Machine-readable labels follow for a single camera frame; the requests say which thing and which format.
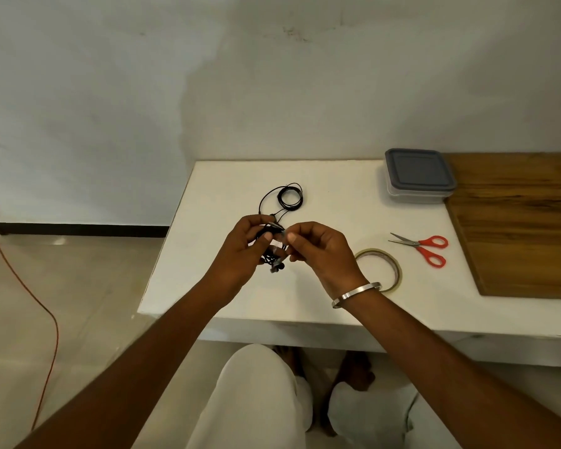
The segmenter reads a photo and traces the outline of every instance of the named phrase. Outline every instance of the hand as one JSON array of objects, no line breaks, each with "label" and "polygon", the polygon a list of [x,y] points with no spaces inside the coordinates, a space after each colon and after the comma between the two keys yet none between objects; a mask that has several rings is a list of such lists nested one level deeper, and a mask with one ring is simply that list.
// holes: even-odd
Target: hand
[{"label": "hand", "polygon": [[341,232],[318,222],[304,222],[287,228],[285,242],[291,261],[306,262],[332,299],[370,283]]},{"label": "hand", "polygon": [[242,217],[224,240],[212,265],[204,275],[203,282],[221,287],[223,306],[232,301],[241,287],[254,275],[255,267],[261,264],[260,257],[270,245],[271,233],[264,233],[255,239],[262,229],[261,224],[274,221],[270,215],[247,215]]}]

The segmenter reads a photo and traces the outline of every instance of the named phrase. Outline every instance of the baseboard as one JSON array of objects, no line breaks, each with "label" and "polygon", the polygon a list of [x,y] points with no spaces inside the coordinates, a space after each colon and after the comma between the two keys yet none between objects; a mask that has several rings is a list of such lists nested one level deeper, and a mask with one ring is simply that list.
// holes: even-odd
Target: baseboard
[{"label": "baseboard", "polygon": [[168,229],[168,226],[158,225],[26,224],[0,222],[0,234],[57,234],[60,236],[164,238]]}]

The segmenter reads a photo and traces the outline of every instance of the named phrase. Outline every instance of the wooden board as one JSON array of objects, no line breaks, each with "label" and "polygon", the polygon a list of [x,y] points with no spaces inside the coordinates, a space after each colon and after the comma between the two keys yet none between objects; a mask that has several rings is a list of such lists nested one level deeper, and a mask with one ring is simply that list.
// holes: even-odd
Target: wooden board
[{"label": "wooden board", "polygon": [[487,296],[561,298],[561,153],[446,154],[446,206]]}]

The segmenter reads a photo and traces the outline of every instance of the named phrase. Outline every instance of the plastic container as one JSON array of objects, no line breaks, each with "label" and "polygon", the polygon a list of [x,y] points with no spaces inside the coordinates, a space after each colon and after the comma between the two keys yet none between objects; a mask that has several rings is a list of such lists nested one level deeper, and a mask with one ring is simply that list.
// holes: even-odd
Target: plastic container
[{"label": "plastic container", "polygon": [[392,148],[385,153],[386,189],[400,203],[442,203],[457,188],[451,168],[433,150]]}]

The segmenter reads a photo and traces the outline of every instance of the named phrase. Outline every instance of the adhesive tape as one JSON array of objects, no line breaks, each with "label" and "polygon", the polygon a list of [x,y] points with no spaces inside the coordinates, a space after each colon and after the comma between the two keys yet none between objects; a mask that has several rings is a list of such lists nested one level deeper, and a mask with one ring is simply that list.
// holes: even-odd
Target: adhesive tape
[{"label": "adhesive tape", "polygon": [[401,284],[401,278],[403,276],[403,272],[401,271],[401,266],[399,265],[399,262],[396,261],[396,258],[393,257],[391,254],[389,254],[389,252],[372,248],[372,249],[360,250],[357,254],[355,254],[355,259],[357,260],[358,258],[365,257],[368,255],[374,255],[376,257],[385,259],[388,262],[388,264],[391,265],[391,267],[393,268],[393,272],[395,273],[395,283],[390,287],[381,290],[381,293],[386,293],[396,290],[397,287]]}]

